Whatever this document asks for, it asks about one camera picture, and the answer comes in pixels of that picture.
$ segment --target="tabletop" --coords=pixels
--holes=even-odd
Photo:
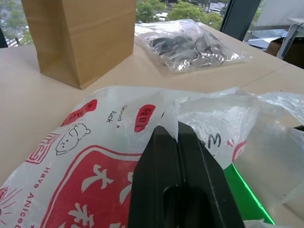
[[[62,123],[77,103],[106,86],[152,86],[204,93],[232,86],[256,94],[303,91],[302,69],[212,28],[206,29],[231,49],[245,51],[252,59],[174,75],[157,56],[135,44],[133,55],[79,90],[40,74],[33,45],[0,49],[0,182],[35,150],[45,135]]]

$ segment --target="red oval label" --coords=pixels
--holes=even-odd
[[[135,132],[141,132],[143,129],[146,128],[154,109],[155,106],[152,104],[146,104],[140,108],[135,121]]]
[[[66,126],[71,124],[72,122],[76,121],[78,118],[84,116],[87,112],[92,112],[96,109],[97,107],[97,100],[94,99],[90,101],[89,103],[85,104],[82,108],[72,112],[68,117],[64,120],[64,122],[60,125]]]

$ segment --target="green foliage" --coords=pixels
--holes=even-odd
[[[155,15],[166,9],[166,5],[159,0],[137,0],[136,22],[151,23],[159,21]]]
[[[260,17],[260,15],[262,13],[262,9],[264,8],[265,4],[266,4],[266,0],[261,0],[260,5],[258,6],[257,11],[255,13],[255,16],[252,19],[249,30],[252,30],[256,26],[256,22],[257,22],[258,18]]]
[[[261,15],[261,12],[262,12],[262,9],[261,9],[261,8],[257,8],[257,11],[256,11],[256,13],[255,13],[255,16],[253,17],[252,22],[251,22],[250,27],[249,27],[249,30],[250,30],[250,31],[255,27],[256,22],[257,22],[258,18],[259,18],[260,15]]]
[[[21,44],[32,43],[22,5],[16,0],[0,0],[0,26],[4,36],[13,40],[23,37]]]
[[[219,30],[222,25],[223,18],[218,13],[208,13],[206,21],[202,21],[204,24],[209,25],[210,27]]]
[[[206,14],[202,7],[196,7],[188,2],[179,1],[174,5],[173,10],[168,14],[167,20],[192,19],[203,21]]]
[[[179,1],[174,5],[173,10],[168,14],[167,20],[192,19],[200,21],[210,27],[219,30],[223,18],[218,13],[205,13],[204,8]]]
[[[21,45],[33,44],[32,36],[30,35],[29,30],[23,32],[23,38],[20,41]]]

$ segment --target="red printed logo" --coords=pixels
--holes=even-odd
[[[54,192],[41,228],[124,228],[140,154],[93,145],[73,160]]]
[[[152,104],[146,104],[140,108],[135,121],[135,132],[141,132],[146,128],[154,109],[155,106]]]
[[[87,112],[92,112],[96,109],[97,107],[97,100],[94,99],[90,101],[89,103],[85,104],[82,108],[72,112],[68,117],[64,120],[64,122],[60,125],[66,126],[71,124],[72,122],[76,121],[78,118],[84,116]]]
[[[58,137],[59,134],[48,134],[37,147],[37,149],[30,155],[30,157],[25,160],[25,162],[40,164],[47,155],[51,145],[56,141]]]
[[[245,144],[246,144],[246,140],[241,142],[239,145],[237,145],[233,151],[232,154],[232,162],[235,161],[236,158],[238,158],[238,156],[244,151],[245,148]]]
[[[21,192],[22,189],[3,188],[0,189],[0,224],[7,224],[7,216],[11,216],[14,208],[11,206],[16,203],[15,196]]]

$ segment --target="cardboard box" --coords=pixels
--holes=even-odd
[[[269,44],[266,53],[276,56],[279,49],[282,46],[284,38],[279,38],[271,41]],[[297,67],[304,69],[304,38],[295,38],[291,47],[287,51],[285,57],[283,58],[284,61],[287,63],[293,64]]]

